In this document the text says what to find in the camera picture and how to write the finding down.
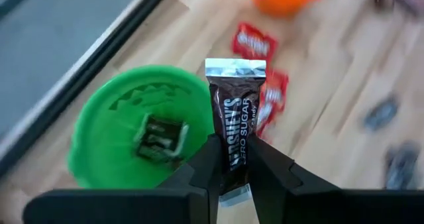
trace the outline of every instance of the dark candy wrapper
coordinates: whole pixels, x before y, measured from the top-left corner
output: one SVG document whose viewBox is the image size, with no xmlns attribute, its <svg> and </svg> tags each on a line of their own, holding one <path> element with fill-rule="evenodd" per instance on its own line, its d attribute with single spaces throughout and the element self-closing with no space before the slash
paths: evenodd
<svg viewBox="0 0 424 224">
<path fill-rule="evenodd" d="M 266 61 L 208 58 L 215 133 L 221 137 L 224 180 L 221 195 L 247 185 L 247 136 L 256 130 Z"/>
</svg>

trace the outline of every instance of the green bowl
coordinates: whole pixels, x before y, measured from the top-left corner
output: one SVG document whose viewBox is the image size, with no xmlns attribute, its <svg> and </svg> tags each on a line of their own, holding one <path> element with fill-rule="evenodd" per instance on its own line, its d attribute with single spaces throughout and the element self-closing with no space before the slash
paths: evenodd
<svg viewBox="0 0 424 224">
<path fill-rule="evenodd" d="M 68 157 L 84 188 L 155 188 L 173 170 L 136 155 L 134 136 L 146 114 L 185 121 L 182 156 L 193 156 L 214 132 L 207 84 L 173 66 L 145 66 L 114 77 L 79 114 Z"/>
</svg>

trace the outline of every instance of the wooden floor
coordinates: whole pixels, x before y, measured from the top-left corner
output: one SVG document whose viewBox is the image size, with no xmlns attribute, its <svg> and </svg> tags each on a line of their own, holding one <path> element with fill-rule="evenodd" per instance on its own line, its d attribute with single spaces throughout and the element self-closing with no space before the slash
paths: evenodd
<svg viewBox="0 0 424 224">
<path fill-rule="evenodd" d="M 229 47 L 240 21 L 281 44 L 273 66 L 291 82 L 272 144 L 300 165 L 342 187 L 381 188 L 387 148 L 424 141 L 424 32 L 403 10 L 377 13 L 372 0 L 321 0 L 286 21 L 261 15 L 250 0 L 164 0 L 1 184 L 0 219 L 19 223 L 31 197 L 76 187 L 66 167 L 70 136 L 101 84 L 145 64 L 173 64 L 204 78 L 205 58 L 234 57 Z M 397 117 L 366 132 L 364 115 L 391 92 L 401 101 Z M 220 209 L 219 223 L 257 223 L 253 210 L 252 201 Z"/>
</svg>

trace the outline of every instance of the red candy packet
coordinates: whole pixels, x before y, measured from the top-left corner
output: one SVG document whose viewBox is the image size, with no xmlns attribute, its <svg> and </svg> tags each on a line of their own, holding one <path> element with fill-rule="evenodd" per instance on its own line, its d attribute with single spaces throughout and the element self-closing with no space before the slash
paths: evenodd
<svg viewBox="0 0 424 224">
<path fill-rule="evenodd" d="M 247 23 L 241 23 L 238 27 L 233 39 L 233 52 L 244 59 L 265 60 L 270 64 L 278 45 L 277 41 Z"/>
<path fill-rule="evenodd" d="M 260 105 L 256 133 L 264 139 L 264 129 L 284 111 L 289 83 L 287 74 L 267 68 L 266 81 L 260 88 Z"/>
</svg>

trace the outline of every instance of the green plastic bowl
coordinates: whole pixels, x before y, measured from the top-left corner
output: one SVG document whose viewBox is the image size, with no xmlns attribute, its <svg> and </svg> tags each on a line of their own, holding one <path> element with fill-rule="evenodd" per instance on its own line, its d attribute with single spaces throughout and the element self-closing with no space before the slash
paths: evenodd
<svg viewBox="0 0 424 224">
<path fill-rule="evenodd" d="M 84 105 L 72 137 L 68 166 L 83 188 L 155 188 L 169 166 L 136 155 L 134 136 L 143 117 L 185 121 L 182 155 L 193 156 L 213 133 L 207 84 L 173 66 L 145 66 L 114 77 Z"/>
</svg>

